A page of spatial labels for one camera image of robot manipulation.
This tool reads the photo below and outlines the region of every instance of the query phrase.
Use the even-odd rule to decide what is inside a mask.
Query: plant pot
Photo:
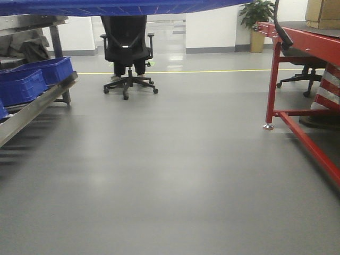
[[[250,52],[260,53],[264,49],[265,36],[259,32],[251,30],[250,33]]]

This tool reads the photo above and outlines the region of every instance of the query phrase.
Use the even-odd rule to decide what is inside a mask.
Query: red metal workbench
[[[280,56],[282,41],[278,36],[275,26],[271,22],[259,22],[259,32],[266,37],[273,38],[274,52],[271,66],[268,104],[266,113],[266,130],[272,130],[273,117],[280,117],[293,131],[296,137],[314,156],[316,161],[325,169],[329,177],[340,187],[340,169],[329,159],[329,157],[308,137],[303,129],[290,116],[314,116],[314,115],[338,115],[339,111],[334,110],[291,110],[274,109],[275,91],[280,62],[291,62],[297,60],[296,57]],[[324,36],[312,32],[303,31],[296,28],[289,28],[281,24],[287,34],[294,41],[294,48],[305,51],[317,58],[325,60],[334,65],[340,66],[340,38]]]

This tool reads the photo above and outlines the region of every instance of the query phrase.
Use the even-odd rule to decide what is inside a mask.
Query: yellow floor line
[[[279,71],[300,71],[302,69],[279,69]],[[244,70],[210,70],[210,71],[157,71],[157,72],[146,72],[145,74],[164,74],[164,73],[233,73],[233,72],[263,72],[270,71],[270,69],[244,69]],[[112,74],[112,73],[78,73],[80,75],[98,75],[98,74]]]

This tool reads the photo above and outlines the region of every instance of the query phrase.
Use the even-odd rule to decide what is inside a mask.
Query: blue tarp
[[[0,16],[178,14],[213,10],[249,2],[251,0],[0,0]]]

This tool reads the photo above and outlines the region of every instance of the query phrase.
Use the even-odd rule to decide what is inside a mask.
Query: potted plant
[[[241,25],[245,25],[251,31],[250,52],[258,53],[263,51],[265,37],[258,31],[256,22],[269,21],[274,17],[274,3],[270,0],[254,0],[251,3],[243,4],[244,8],[239,16],[244,16]]]

